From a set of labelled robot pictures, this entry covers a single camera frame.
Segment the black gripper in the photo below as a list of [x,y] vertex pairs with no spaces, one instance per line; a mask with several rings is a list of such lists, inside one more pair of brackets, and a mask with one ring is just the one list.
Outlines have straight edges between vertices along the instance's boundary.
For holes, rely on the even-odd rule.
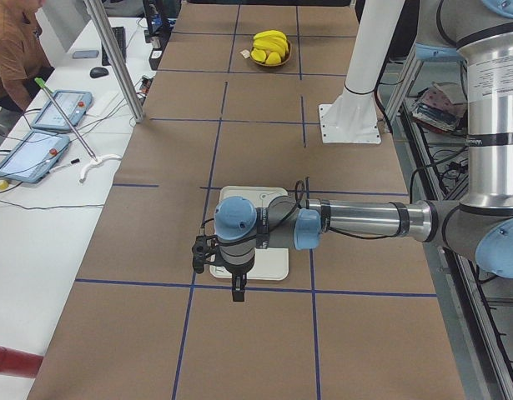
[[232,299],[234,302],[244,300],[244,287],[247,283],[247,274],[249,269],[247,267],[231,267],[229,269],[231,273],[232,283]]

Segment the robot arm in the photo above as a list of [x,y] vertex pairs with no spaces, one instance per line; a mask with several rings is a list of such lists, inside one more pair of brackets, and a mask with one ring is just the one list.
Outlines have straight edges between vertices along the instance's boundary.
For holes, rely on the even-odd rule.
[[228,197],[215,208],[214,235],[193,246],[195,272],[225,268],[241,302],[257,250],[313,249],[333,232],[412,237],[513,278],[513,1],[423,1],[417,38],[419,48],[456,50],[467,64],[467,194],[407,204],[281,196],[263,208]]

